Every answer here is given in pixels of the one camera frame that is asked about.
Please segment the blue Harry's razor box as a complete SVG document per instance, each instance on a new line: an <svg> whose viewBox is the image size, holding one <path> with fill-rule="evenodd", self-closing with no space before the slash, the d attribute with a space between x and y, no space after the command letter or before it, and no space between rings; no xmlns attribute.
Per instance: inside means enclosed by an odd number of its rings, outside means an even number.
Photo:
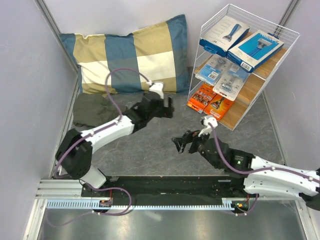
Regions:
<svg viewBox="0 0 320 240"><path fill-rule="evenodd" d="M257 30L227 52L226 58L252 73L283 48L285 43L270 33Z"/></svg>

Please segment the orange Gillette Fusion box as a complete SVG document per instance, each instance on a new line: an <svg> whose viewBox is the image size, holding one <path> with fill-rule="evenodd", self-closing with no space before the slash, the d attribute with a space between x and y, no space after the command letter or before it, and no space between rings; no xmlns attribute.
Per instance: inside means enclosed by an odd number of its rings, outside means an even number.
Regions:
<svg viewBox="0 0 320 240"><path fill-rule="evenodd" d="M206 115L212 115L219 122L233 104L234 101L231 101L219 94L215 94L209 104L204 108L203 112Z"/></svg>

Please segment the orange Styler razor box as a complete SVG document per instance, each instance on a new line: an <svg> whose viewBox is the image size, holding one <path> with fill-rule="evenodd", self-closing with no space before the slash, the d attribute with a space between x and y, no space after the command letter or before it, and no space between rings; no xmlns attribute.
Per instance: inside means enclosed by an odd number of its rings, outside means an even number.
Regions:
<svg viewBox="0 0 320 240"><path fill-rule="evenodd" d="M213 92L213 86L203 83L196 89L186 105L201 114L215 95L216 93Z"/></svg>

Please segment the blue beige checkered pillow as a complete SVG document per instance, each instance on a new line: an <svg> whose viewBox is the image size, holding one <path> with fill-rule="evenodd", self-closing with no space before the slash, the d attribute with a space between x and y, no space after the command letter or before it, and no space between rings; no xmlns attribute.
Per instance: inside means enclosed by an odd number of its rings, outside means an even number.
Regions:
<svg viewBox="0 0 320 240"><path fill-rule="evenodd" d="M190 87L188 29L177 15L128 35L61 33L60 40L79 68L86 94L133 94L162 82L164 92L185 94Z"/></svg>

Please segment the clear blister razor pack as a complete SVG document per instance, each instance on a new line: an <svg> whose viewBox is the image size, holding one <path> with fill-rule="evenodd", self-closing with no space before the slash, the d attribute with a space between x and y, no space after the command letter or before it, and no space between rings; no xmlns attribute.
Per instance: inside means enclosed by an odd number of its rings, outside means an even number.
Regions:
<svg viewBox="0 0 320 240"><path fill-rule="evenodd" d="M249 75L240 66L232 63L214 85L213 92L230 101L235 101Z"/></svg>

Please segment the white blue razor box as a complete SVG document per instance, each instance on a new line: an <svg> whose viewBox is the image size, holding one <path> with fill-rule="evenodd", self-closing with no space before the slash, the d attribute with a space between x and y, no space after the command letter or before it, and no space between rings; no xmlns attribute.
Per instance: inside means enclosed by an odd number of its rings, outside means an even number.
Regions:
<svg viewBox="0 0 320 240"><path fill-rule="evenodd" d="M249 30L248 24L224 16L200 37L199 45L211 54L226 57L228 51L238 44Z"/></svg>

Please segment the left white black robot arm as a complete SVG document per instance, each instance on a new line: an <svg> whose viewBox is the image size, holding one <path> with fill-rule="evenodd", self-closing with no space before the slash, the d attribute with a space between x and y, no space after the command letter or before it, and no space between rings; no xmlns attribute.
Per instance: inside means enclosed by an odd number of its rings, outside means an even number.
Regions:
<svg viewBox="0 0 320 240"><path fill-rule="evenodd" d="M110 122L82 132L69 130L55 155L57 165L53 177L81 180L99 197L106 196L110 185L107 177L92 166L93 153L121 137L143 129L153 118L172 118L173 112L172 97L168 97L168 106L165 106L164 96L150 91L143 95L140 102Z"/></svg>

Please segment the olive green cloth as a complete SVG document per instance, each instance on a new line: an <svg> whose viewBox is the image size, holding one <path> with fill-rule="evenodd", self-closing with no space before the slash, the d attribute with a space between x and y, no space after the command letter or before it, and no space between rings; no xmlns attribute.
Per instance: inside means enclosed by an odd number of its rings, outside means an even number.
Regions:
<svg viewBox="0 0 320 240"><path fill-rule="evenodd" d="M76 127L98 127L119 115L114 104L99 93L80 93L73 104L73 124Z"/></svg>

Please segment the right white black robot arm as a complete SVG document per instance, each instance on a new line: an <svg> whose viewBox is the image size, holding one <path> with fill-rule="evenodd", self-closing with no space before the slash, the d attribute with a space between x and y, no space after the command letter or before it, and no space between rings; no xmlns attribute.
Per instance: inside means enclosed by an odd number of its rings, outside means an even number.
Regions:
<svg viewBox="0 0 320 240"><path fill-rule="evenodd" d="M173 137L179 153L190 144L189 154L199 153L214 168L233 178L229 191L235 197L244 193L260 196L292 197L305 202L310 209L320 209L320 171L293 168L271 162L243 150L230 148L215 133L186 131Z"/></svg>

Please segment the white Gillette SkinGuard pack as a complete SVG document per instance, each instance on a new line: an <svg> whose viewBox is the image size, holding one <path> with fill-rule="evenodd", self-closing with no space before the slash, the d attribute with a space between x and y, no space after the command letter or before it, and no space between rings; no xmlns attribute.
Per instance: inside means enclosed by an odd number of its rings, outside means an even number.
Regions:
<svg viewBox="0 0 320 240"><path fill-rule="evenodd" d="M208 85L214 86L222 74L230 67L231 61L225 57L213 54L209 60L200 68L195 77Z"/></svg>

